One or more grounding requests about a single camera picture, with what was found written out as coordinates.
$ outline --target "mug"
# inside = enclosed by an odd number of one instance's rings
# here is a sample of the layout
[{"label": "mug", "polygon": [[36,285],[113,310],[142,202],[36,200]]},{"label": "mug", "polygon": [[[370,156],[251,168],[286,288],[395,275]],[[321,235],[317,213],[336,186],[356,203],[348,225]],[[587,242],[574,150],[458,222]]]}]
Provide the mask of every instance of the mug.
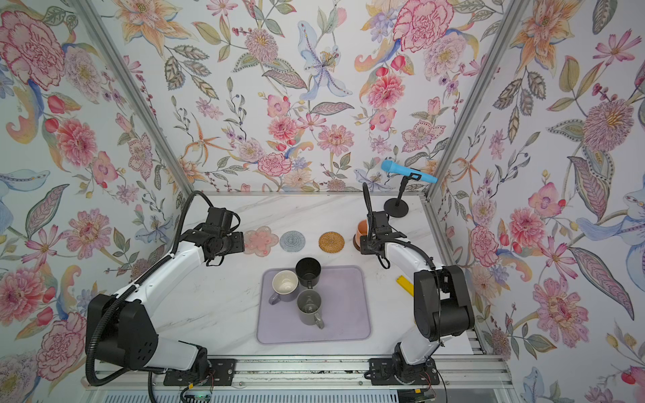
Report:
[{"label": "mug", "polygon": [[269,304],[274,305],[279,301],[293,301],[298,295],[298,276],[291,270],[283,270],[273,276],[271,283],[273,286],[273,295],[269,298]]},{"label": "mug", "polygon": [[295,274],[306,288],[313,288],[318,284],[321,275],[321,264],[313,257],[305,257],[295,265]]},{"label": "mug", "polygon": [[304,290],[298,295],[298,310],[300,320],[305,325],[317,325],[324,328],[323,317],[321,316],[321,307],[323,300],[321,295],[313,290]]}]

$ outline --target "gray mug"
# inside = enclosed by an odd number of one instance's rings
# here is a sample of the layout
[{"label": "gray mug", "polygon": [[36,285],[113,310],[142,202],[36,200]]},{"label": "gray mug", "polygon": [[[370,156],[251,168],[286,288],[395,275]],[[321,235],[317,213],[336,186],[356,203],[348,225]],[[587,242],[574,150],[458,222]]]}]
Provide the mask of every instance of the gray mug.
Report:
[{"label": "gray mug", "polygon": [[298,295],[298,313],[300,320],[306,325],[317,325],[324,328],[321,308],[323,299],[321,295],[313,290],[304,290]]}]

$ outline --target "silicone mat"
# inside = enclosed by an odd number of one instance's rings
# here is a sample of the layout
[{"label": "silicone mat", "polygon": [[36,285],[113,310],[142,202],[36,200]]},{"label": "silicone mat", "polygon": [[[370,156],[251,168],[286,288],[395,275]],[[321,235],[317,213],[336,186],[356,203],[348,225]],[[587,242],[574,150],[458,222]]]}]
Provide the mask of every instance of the silicone mat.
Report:
[{"label": "silicone mat", "polygon": [[[324,329],[300,321],[297,299],[269,304],[273,294],[271,281],[281,270],[271,269],[262,277],[257,341],[261,344],[307,343],[367,339],[372,333],[365,297],[363,274],[358,266],[330,266],[321,270],[320,281],[313,288],[322,298]],[[297,293],[305,288],[298,286]]]}]

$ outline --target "coaster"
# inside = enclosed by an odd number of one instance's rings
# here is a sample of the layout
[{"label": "coaster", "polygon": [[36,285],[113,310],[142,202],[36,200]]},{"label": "coaster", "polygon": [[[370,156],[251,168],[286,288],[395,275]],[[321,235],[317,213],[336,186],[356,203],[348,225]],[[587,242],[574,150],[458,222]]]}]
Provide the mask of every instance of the coaster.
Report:
[{"label": "coaster", "polygon": [[318,246],[327,253],[338,253],[345,246],[345,239],[337,232],[326,232],[318,240]]},{"label": "coaster", "polygon": [[287,252],[298,252],[304,248],[304,235],[298,231],[285,232],[280,238],[280,246]]}]

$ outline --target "peony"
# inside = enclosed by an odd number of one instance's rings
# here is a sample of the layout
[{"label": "peony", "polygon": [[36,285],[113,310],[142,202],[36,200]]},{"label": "peony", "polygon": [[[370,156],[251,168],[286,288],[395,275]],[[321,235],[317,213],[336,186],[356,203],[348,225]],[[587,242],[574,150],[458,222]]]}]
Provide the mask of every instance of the peony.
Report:
[{"label": "peony", "polygon": [[515,209],[511,214],[511,223],[509,225],[511,235],[523,248],[535,248],[540,244],[542,238],[546,236],[544,223],[540,217],[533,211],[524,207]]},{"label": "peony", "polygon": [[24,84],[32,80],[44,90],[57,86],[65,57],[52,29],[22,11],[2,13],[0,58]]},{"label": "peony", "polygon": [[97,151],[94,131],[78,119],[63,121],[58,126],[56,140],[63,157],[76,167],[88,166]]},{"label": "peony", "polygon": [[251,31],[244,41],[248,52],[260,63],[269,63],[278,56],[278,45],[271,34],[264,28]]},{"label": "peony", "polygon": [[431,80],[433,77],[437,77],[453,68],[461,58],[465,48],[466,40],[457,32],[451,32],[433,43],[425,54],[427,80]]},{"label": "peony", "polygon": [[87,211],[79,211],[78,221],[70,220],[72,231],[65,231],[63,238],[67,238],[67,249],[72,252],[79,251],[79,260],[92,257],[93,249],[101,249],[110,245],[109,234],[112,229],[103,228],[110,223],[110,219],[100,214],[99,209],[95,208]]},{"label": "peony", "polygon": [[240,158],[247,162],[257,162],[257,160],[264,157],[264,150],[260,142],[255,139],[243,142],[239,145],[238,150]]},{"label": "peony", "polygon": [[483,266],[490,267],[497,262],[498,256],[495,252],[499,244],[495,234],[485,226],[478,225],[470,232],[470,242],[473,254]]},{"label": "peony", "polygon": [[447,0],[408,0],[394,25],[394,39],[401,40],[401,51],[426,49],[441,38],[455,15]]},{"label": "peony", "polygon": [[374,126],[376,129],[383,132],[387,132],[392,125],[392,120],[394,120],[394,115],[396,115],[396,113],[397,110],[394,108],[381,109],[370,119],[370,126]]},{"label": "peony", "polygon": [[284,176],[284,183],[292,188],[300,188],[309,182],[312,174],[307,170],[293,170]]},{"label": "peony", "polygon": [[559,280],[546,279],[544,289],[539,284],[533,287],[533,299],[540,304],[537,327],[550,331],[555,342],[560,340],[562,333],[564,344],[573,348],[578,340],[589,342],[589,329],[582,324],[589,321],[588,311],[576,305],[580,302],[578,293],[566,294],[569,290],[566,280],[562,277]]},{"label": "peony", "polygon": [[542,217],[553,217],[562,212],[558,191],[552,182],[545,184],[528,198],[528,205]]},{"label": "peony", "polygon": [[78,361],[84,352],[86,326],[87,320],[78,312],[54,322],[38,350],[38,375],[55,380]]},{"label": "peony", "polygon": [[98,103],[101,77],[88,52],[82,48],[68,47],[65,53],[65,75],[83,96],[95,104]]},{"label": "peony", "polygon": [[493,202],[483,195],[473,205],[473,220],[484,227],[488,227],[497,211],[497,202]]},{"label": "peony", "polygon": [[257,168],[269,176],[281,176],[291,171],[291,160],[282,154],[271,153],[260,158]]},{"label": "peony", "polygon": [[403,96],[405,85],[400,77],[394,74],[384,75],[372,86],[368,100],[374,108],[388,108],[393,106]]},{"label": "peony", "polygon": [[24,402],[35,386],[37,370],[35,351],[4,356],[0,360],[0,402]]},{"label": "peony", "polygon": [[278,116],[269,124],[269,134],[278,141],[292,140],[298,131],[295,121],[288,116]]},{"label": "peony", "polygon": [[45,293],[45,280],[38,271],[18,268],[0,280],[0,320],[4,326],[27,319]]},{"label": "peony", "polygon": [[269,95],[267,103],[268,107],[266,110],[267,114],[270,117],[284,116],[287,112],[289,112],[289,108],[291,108],[291,103],[289,102],[289,100],[276,97],[275,95]]},{"label": "peony", "polygon": [[612,151],[624,143],[630,134],[634,119],[631,117],[634,108],[624,99],[603,102],[589,109],[589,116],[584,122],[584,145],[590,151]]},{"label": "peony", "polygon": [[352,137],[354,137],[354,134],[347,130],[345,126],[338,127],[335,124],[332,125],[332,128],[323,126],[321,133],[318,135],[321,140],[318,145],[323,150],[329,148],[332,153],[340,155],[349,151],[349,147],[354,145]]}]

